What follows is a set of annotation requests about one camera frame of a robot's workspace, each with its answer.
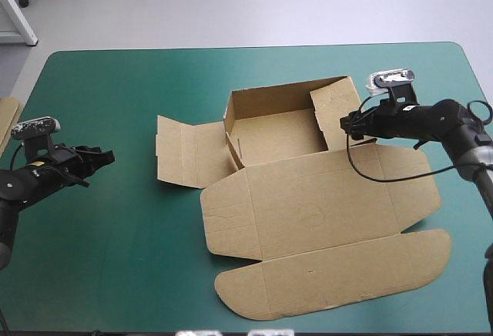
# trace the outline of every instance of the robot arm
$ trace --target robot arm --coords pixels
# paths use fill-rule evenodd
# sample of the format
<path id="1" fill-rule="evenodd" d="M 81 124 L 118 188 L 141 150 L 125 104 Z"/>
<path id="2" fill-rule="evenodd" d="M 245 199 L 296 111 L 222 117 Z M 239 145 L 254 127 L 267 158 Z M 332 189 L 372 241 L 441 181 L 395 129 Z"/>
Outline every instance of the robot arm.
<path id="1" fill-rule="evenodd" d="M 0 270 L 10 262 L 18 213 L 66 186 L 88 187 L 85 178 L 113 163 L 112 151 L 87 146 L 54 145 L 56 119 L 44 117 L 15 125 L 12 138 L 22 141 L 27 165 L 0 170 Z"/>
<path id="2" fill-rule="evenodd" d="M 412 86 L 414 73 L 396 69 L 372 74 L 367 88 L 372 96 L 388 94 L 378 106 L 364 112 L 354 111 L 340 119 L 340 127 L 352 139 L 366 136 L 407 138 L 418 141 L 415 149 L 428 141 L 442 144 L 459 175 L 473 182 L 493 216 L 493 141 L 484 125 L 493 117 L 479 119 L 471 109 L 453 99 L 444 99 L 433 106 L 421 106 Z"/>

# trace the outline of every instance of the white furniture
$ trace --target white furniture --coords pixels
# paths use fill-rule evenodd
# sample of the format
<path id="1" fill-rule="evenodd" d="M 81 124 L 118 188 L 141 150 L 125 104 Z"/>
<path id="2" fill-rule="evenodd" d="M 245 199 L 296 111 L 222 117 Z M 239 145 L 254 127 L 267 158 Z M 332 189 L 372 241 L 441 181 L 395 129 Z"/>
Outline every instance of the white furniture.
<path id="1" fill-rule="evenodd" d="M 35 45 L 38 42 L 38 38 L 32 31 L 31 26 L 29 26 L 21 9 L 15 3 L 15 0 L 0 0 L 0 5 L 2 5 L 15 28 L 18 30 L 17 32 L 0 32 L 0 43 L 25 42 L 27 45 Z"/>

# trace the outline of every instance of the open cardboard box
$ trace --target open cardboard box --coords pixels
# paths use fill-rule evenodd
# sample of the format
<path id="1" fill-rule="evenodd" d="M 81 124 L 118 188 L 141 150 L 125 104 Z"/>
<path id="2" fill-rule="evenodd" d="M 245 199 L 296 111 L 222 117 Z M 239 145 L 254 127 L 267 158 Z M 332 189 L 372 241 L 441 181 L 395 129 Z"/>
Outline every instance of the open cardboard box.
<path id="1" fill-rule="evenodd" d="M 375 183 L 351 169 L 339 118 L 359 105 L 351 79 L 337 77 L 233 91 L 218 123 L 158 118 L 158 178 L 207 187 L 210 252 L 262 260 L 216 278 L 236 313 L 267 320 L 319 311 L 415 289 L 444 270 L 445 231 L 401 234 L 439 208 L 433 177 Z M 421 151 L 352 150 L 375 177 L 430 170 Z"/>
<path id="2" fill-rule="evenodd" d="M 158 116 L 158 179 L 205 188 L 244 166 L 341 150 L 338 119 L 358 103 L 349 77 L 232 91 L 222 122 Z"/>

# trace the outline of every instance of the floor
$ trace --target floor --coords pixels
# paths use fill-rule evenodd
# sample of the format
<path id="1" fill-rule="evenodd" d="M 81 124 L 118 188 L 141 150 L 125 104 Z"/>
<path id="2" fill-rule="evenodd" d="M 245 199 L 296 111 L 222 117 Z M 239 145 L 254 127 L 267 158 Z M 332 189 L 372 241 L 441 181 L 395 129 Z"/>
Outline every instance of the floor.
<path id="1" fill-rule="evenodd" d="M 429 41 L 461 45 L 493 100 L 493 0 L 30 2 L 23 12 L 38 45 L 0 46 L 0 96 L 11 92 L 23 102 L 46 59 L 60 50 Z M 149 74 L 155 69 L 150 63 Z"/>

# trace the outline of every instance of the green tabletop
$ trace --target green tabletop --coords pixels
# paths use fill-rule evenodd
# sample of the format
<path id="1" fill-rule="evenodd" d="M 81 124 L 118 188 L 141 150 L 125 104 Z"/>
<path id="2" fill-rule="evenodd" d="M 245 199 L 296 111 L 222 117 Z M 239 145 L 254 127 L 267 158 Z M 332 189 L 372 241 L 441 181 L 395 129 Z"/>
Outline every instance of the green tabletop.
<path id="1" fill-rule="evenodd" d="M 116 162 L 21 213 L 12 262 L 0 272 L 0 306 L 14 330 L 488 331 L 482 288 L 493 222 L 475 186 L 436 177 L 441 209 L 412 230 L 444 228 L 450 262 L 433 283 L 329 311 L 258 322 L 230 311 L 213 281 L 250 263 L 206 249 L 199 190 L 156 179 L 156 115 L 221 120 L 231 89 L 411 68 L 422 104 L 484 96 L 461 47 L 450 42 L 57 52 L 22 119 L 54 116 L 55 141 L 113 149 Z M 391 141 L 410 145 L 405 141 Z M 15 142 L 2 157 L 6 167 Z M 438 144 L 432 168 L 450 162 Z"/>

